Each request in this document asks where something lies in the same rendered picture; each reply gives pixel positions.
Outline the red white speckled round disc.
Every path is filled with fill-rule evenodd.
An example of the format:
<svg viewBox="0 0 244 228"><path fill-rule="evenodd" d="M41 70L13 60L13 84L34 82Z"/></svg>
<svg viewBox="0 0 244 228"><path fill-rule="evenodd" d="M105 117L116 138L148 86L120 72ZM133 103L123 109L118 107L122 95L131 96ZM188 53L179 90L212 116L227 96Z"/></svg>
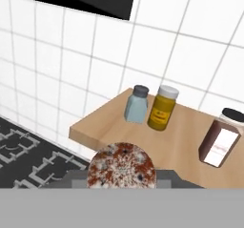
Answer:
<svg viewBox="0 0 244 228"><path fill-rule="evenodd" d="M92 159L87 175L88 188L155 188L156 171L147 153L125 142L113 143Z"/></svg>

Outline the clear jar black lid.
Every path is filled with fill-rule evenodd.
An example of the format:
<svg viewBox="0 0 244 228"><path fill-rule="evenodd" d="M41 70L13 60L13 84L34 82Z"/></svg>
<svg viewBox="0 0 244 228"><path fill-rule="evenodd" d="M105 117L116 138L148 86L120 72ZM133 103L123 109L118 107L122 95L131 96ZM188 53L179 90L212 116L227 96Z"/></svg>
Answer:
<svg viewBox="0 0 244 228"><path fill-rule="evenodd" d="M244 113L231 108L224 108L219 117L235 126L241 134L244 134Z"/></svg>

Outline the yellow condiment bottle white cap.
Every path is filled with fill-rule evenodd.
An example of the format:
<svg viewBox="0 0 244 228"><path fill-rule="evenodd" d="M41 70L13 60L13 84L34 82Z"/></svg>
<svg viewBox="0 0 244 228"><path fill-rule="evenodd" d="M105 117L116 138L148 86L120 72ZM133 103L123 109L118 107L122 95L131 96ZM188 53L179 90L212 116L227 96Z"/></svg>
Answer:
<svg viewBox="0 0 244 228"><path fill-rule="evenodd" d="M148 118L150 128L157 131L164 131L167 128L178 95L179 90L174 87L167 85L159 87Z"/></svg>

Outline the pale blue shaker grey cap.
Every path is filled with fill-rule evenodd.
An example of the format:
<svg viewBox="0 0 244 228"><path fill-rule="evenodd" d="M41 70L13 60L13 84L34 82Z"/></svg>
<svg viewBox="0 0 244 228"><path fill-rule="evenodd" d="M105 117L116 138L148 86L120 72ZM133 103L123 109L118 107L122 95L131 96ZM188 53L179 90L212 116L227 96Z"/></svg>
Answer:
<svg viewBox="0 0 244 228"><path fill-rule="evenodd" d="M148 110L149 89L142 85L135 85L129 96L124 112L125 120L128 122L142 124Z"/></svg>

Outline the black hob grey grates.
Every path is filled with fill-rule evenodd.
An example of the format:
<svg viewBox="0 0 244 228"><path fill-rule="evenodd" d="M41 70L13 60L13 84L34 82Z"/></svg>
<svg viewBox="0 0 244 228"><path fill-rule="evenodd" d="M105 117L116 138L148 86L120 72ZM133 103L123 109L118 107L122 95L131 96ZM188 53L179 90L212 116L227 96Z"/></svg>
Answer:
<svg viewBox="0 0 244 228"><path fill-rule="evenodd" d="M89 165L0 116L0 188L41 188Z"/></svg>

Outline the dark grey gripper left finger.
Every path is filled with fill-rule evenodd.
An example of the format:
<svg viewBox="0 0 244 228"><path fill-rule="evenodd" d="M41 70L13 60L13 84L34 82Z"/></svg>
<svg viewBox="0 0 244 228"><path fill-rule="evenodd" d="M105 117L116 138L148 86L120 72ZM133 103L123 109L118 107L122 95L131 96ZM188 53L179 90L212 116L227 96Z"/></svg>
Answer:
<svg viewBox="0 0 244 228"><path fill-rule="evenodd" d="M55 189L85 189L87 187L87 176L87 170L71 170L61 180L54 181L48 184L47 187Z"/></svg>

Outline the brown box white label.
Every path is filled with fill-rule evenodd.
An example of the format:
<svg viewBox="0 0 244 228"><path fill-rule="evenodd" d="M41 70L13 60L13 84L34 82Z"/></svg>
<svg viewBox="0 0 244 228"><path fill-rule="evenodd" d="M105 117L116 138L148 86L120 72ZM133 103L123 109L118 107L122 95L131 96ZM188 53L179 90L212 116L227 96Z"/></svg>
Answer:
<svg viewBox="0 0 244 228"><path fill-rule="evenodd" d="M220 168L240 137L235 126L215 119L198 148L199 160Z"/></svg>

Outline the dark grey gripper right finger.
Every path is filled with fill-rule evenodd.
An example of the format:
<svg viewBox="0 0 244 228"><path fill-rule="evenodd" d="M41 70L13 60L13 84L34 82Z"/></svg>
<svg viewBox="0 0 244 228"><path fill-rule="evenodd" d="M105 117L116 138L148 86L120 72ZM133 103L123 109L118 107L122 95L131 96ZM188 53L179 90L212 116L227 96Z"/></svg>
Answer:
<svg viewBox="0 0 244 228"><path fill-rule="evenodd" d="M161 189L194 189L199 185L182 179L174 170L157 170L156 187Z"/></svg>

